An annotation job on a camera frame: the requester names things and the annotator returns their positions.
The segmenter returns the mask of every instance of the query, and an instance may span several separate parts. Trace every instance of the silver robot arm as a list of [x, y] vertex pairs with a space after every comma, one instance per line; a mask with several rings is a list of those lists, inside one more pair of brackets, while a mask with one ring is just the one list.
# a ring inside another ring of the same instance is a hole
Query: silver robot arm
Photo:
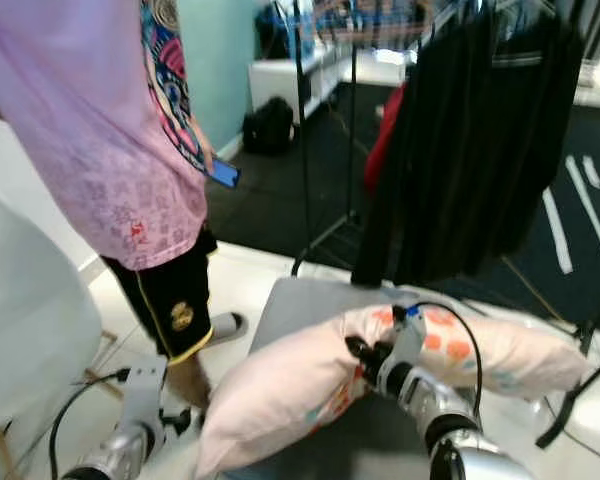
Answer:
[[454, 389], [416, 360], [425, 337], [421, 312], [394, 307], [394, 331], [373, 348], [359, 337], [347, 346], [377, 393], [395, 398], [416, 421], [431, 459], [432, 480], [533, 480], [531, 474], [482, 433], [480, 419]]
[[162, 414], [160, 392], [166, 368], [165, 357], [154, 357], [130, 369], [120, 423], [107, 440], [63, 475], [63, 480], [133, 480], [163, 447], [165, 425], [173, 426], [178, 435], [189, 427], [189, 410], [175, 417]]

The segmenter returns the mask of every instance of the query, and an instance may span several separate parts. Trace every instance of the yellow shorts trim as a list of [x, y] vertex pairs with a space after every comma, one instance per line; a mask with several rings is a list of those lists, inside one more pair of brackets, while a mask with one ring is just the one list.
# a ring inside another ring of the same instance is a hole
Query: yellow shorts trim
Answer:
[[177, 365], [179, 363], [182, 363], [185, 360], [187, 360], [189, 357], [191, 357], [191, 355], [198, 353], [209, 342], [209, 340], [211, 340], [212, 336], [213, 336], [213, 327], [211, 327], [209, 329], [209, 332], [204, 336], [204, 338], [202, 340], [200, 340], [198, 343], [196, 343], [189, 350], [187, 350], [184, 353], [181, 353], [180, 355], [178, 355], [176, 357], [171, 358], [169, 360], [169, 365], [171, 366], [171, 365]]

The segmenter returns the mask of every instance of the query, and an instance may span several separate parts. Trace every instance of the pillow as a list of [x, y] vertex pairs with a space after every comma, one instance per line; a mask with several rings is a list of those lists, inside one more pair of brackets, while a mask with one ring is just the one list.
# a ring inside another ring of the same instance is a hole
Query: pillow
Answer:
[[[451, 386], [473, 386], [475, 352], [450, 313], [424, 310], [420, 364]], [[485, 388], [525, 398], [570, 389], [587, 370], [573, 346], [550, 334], [488, 318], [465, 318], [483, 361]], [[387, 337], [392, 307], [343, 313], [250, 355], [215, 389], [200, 438], [196, 479], [266, 458], [342, 415], [368, 391], [344, 339]]]

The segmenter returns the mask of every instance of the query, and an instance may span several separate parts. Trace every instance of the black shorts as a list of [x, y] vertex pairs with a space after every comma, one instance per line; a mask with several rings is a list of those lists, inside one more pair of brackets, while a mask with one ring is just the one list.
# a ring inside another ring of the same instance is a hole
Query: black shorts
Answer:
[[154, 268], [134, 272], [103, 257], [158, 353], [171, 363], [196, 353], [213, 334], [207, 255], [216, 248], [215, 238], [203, 227], [191, 250]]

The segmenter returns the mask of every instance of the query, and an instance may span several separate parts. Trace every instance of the smartphone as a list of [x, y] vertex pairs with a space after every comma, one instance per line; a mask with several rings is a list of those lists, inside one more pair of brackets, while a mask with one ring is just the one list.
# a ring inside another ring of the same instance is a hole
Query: smartphone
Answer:
[[214, 156], [213, 173], [209, 175], [209, 178], [225, 187], [236, 188], [238, 186], [238, 180], [240, 180], [240, 169], [225, 162], [220, 159], [220, 157]]

